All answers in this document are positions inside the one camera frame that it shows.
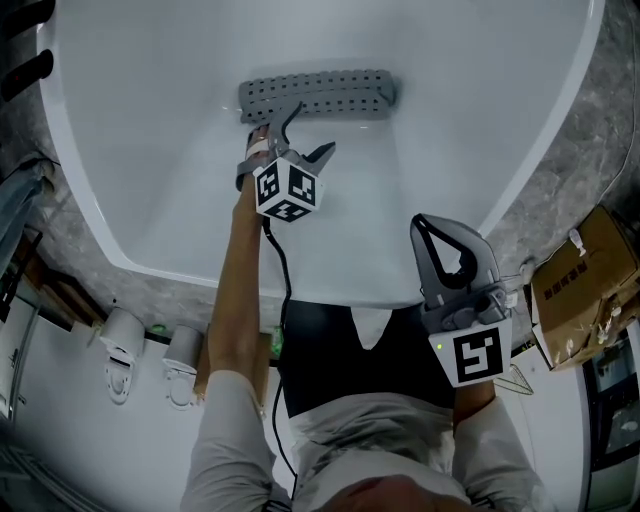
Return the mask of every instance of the white bathtub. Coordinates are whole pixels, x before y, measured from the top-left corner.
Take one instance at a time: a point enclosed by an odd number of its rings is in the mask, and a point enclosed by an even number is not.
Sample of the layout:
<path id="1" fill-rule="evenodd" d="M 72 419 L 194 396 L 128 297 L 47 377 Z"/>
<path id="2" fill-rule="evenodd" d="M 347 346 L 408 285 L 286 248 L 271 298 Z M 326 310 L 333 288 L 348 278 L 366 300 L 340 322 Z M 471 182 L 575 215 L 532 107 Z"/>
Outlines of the white bathtub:
<path id="1" fill-rule="evenodd" d="M 247 79 L 383 68 L 388 121 L 294 121 L 302 151 L 335 140 L 322 209 L 275 223 L 294 297 L 392 307 L 420 299 L 411 217 L 486 235 L 560 127 L 595 46 L 604 0 L 59 0 L 38 32 L 58 156 L 109 260 L 216 286 Z M 261 293 L 282 294 L 271 247 Z"/>

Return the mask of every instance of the toilet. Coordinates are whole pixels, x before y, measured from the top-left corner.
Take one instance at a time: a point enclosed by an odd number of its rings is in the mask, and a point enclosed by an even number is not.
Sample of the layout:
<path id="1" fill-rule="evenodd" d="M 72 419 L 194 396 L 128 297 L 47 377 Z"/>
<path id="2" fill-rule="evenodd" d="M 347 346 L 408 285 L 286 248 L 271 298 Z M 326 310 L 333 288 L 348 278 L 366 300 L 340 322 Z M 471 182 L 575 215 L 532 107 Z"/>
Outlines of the toilet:
<path id="1" fill-rule="evenodd" d="M 202 335 L 185 325 L 179 325 L 162 359 L 166 366 L 166 399 L 174 409 L 185 411 L 196 404 L 193 386 L 202 348 Z"/>
<path id="2" fill-rule="evenodd" d="M 136 361 L 144 348 L 144 326 L 124 309 L 114 309 L 107 318 L 100 341 L 107 348 L 104 378 L 109 398 L 122 405 L 131 394 Z"/>

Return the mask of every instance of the person's leg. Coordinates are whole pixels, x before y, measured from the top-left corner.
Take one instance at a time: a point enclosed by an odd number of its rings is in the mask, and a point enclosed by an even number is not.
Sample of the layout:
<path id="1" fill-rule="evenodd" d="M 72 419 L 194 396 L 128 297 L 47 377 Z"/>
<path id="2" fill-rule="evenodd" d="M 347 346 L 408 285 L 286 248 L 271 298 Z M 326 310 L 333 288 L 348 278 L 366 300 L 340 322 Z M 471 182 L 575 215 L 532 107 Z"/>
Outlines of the person's leg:
<path id="1" fill-rule="evenodd" d="M 289 417 L 363 392 L 365 355 L 350 308 L 291 301 L 278 364 Z"/>
<path id="2" fill-rule="evenodd" d="M 384 391 L 453 409 L 455 390 L 429 344 L 419 305 L 395 310 L 371 353 Z"/>

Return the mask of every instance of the white t-shirt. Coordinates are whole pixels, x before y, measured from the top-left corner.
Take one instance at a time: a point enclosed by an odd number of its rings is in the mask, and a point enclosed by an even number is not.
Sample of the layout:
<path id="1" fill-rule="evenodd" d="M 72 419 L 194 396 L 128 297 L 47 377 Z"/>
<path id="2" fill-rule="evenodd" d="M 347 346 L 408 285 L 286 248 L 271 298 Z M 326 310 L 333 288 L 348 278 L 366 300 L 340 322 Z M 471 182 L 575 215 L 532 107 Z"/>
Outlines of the white t-shirt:
<path id="1" fill-rule="evenodd" d="M 504 512 L 553 510 L 504 405 L 458 425 L 451 410 L 391 393 L 353 395 L 291 419 L 298 484 L 292 503 L 273 480 L 251 383 L 214 372 L 181 510 L 313 511 L 366 478 L 406 475 L 424 489 Z"/>

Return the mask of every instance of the marble tile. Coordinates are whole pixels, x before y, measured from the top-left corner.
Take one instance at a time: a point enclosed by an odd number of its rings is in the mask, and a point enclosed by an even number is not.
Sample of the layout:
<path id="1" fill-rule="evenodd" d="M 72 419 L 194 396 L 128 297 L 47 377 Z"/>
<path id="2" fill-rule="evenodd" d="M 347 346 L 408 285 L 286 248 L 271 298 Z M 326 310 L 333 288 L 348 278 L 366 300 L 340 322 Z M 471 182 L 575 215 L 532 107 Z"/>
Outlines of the marble tile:
<path id="1" fill-rule="evenodd" d="M 489 236 L 504 275 L 517 274 L 527 257 L 538 261 L 548 257 L 598 202 L 622 166 L 631 141 L 633 113 L 634 52 L 628 13 L 636 27 L 640 21 L 636 7 L 627 2 L 626 6 L 623 0 L 607 2 L 592 62 L 562 128 Z M 4 2 L 0 16 L 17 3 Z M 640 52 L 640 27 L 635 32 Z M 0 74 L 34 54 L 33 34 L 20 36 L 0 50 Z M 624 174 L 604 198 L 609 208 L 636 227 L 640 227 L 640 202 L 634 200 L 640 190 L 638 146 L 635 144 Z M 56 157 L 37 86 L 0 105 L 0 173 L 6 176 L 33 150 Z M 61 173 L 56 185 L 59 190 L 66 187 Z M 50 212 L 51 207 L 51 203 L 43 205 L 33 220 L 46 232 L 40 247 L 43 258 L 76 277 L 105 310 L 121 306 L 147 326 L 162 323 L 171 330 L 183 323 L 204 329 L 215 301 L 214 289 L 114 267 L 98 247 L 73 198 L 47 224 L 46 208 Z M 509 284 L 515 288 L 518 281 Z M 260 309 L 263 327 L 277 324 L 280 299 L 262 297 Z M 514 330 L 520 340 L 530 330 L 522 300 L 516 313 Z"/>

